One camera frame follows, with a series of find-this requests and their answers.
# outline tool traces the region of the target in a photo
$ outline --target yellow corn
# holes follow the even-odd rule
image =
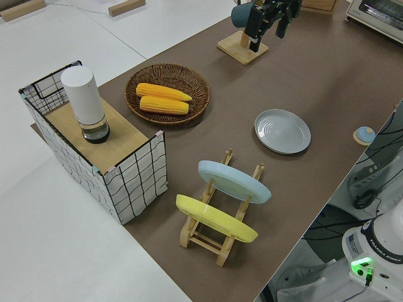
[[[149,83],[139,83],[136,87],[136,94],[142,96],[157,96],[159,98],[174,99],[175,101],[188,102],[191,96],[182,91],[168,88],[161,85],[153,85]]]
[[[140,109],[169,115],[187,115],[189,104],[156,96],[143,96],[140,100]]]

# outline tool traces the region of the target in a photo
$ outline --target blue plate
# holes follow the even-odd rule
[[[213,187],[233,198],[245,201],[250,196],[251,203],[265,203],[271,197],[261,182],[228,165],[202,160],[198,171],[205,182],[213,180]]]

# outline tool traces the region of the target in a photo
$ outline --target wire mesh basket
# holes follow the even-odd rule
[[[102,173],[52,124],[47,115],[69,102],[61,74],[73,62],[19,90],[43,139],[68,173],[121,224],[139,215],[167,190],[165,134],[162,131]]]

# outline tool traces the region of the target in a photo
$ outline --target wicker plate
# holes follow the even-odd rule
[[[167,115],[140,109],[136,95],[138,83],[150,83],[175,88],[192,97],[187,115]],[[127,82],[125,98],[128,107],[141,118],[160,125],[181,125],[194,120],[206,109],[210,100],[210,88],[204,78],[193,70],[176,64],[156,64],[136,72]]]

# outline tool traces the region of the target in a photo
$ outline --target white plate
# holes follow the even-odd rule
[[[310,131],[297,115],[281,109],[263,111],[254,123],[259,140],[270,150],[294,154],[305,150],[310,143]]]

